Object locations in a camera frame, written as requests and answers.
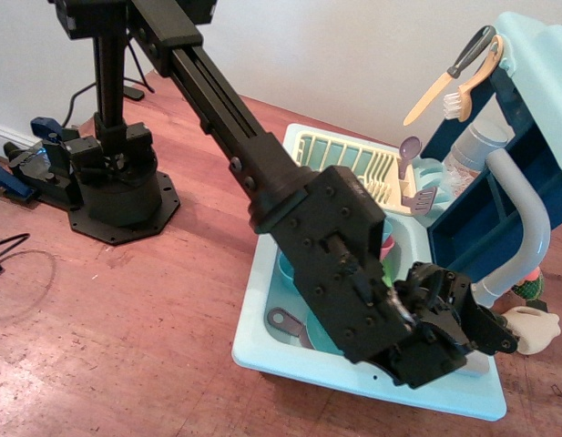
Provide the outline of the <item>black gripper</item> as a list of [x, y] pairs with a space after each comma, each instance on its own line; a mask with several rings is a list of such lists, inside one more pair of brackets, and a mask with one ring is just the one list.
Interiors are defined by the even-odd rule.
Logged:
[[507, 321], [474, 303], [465, 312], [470, 279], [433, 263], [416, 261], [393, 285], [411, 318], [410, 336], [375, 357], [396, 386], [417, 389], [467, 363], [477, 349], [486, 355], [516, 352], [518, 337]]

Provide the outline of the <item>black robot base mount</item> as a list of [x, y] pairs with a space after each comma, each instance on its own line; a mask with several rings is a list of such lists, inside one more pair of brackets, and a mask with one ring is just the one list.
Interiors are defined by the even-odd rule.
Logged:
[[158, 171], [150, 130], [126, 127], [107, 153], [95, 137], [66, 142], [82, 204], [68, 212], [72, 230], [110, 245], [158, 235], [180, 207], [168, 174]]

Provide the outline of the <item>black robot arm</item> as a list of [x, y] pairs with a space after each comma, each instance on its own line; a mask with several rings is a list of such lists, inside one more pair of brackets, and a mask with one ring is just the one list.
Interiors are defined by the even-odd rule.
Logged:
[[274, 238], [295, 287], [346, 359], [418, 388], [463, 367], [472, 351], [516, 350], [516, 336], [475, 302], [466, 276], [417, 262], [405, 279], [383, 281], [383, 211], [350, 169], [300, 167], [263, 129], [203, 50], [197, 26], [209, 13], [198, 2], [58, 1], [55, 8], [66, 34], [95, 48], [96, 133], [68, 151], [83, 196], [110, 196], [97, 220], [127, 213], [131, 190], [158, 166], [147, 141], [128, 138], [123, 118], [124, 52], [135, 38], [220, 146], [250, 199], [251, 227]]

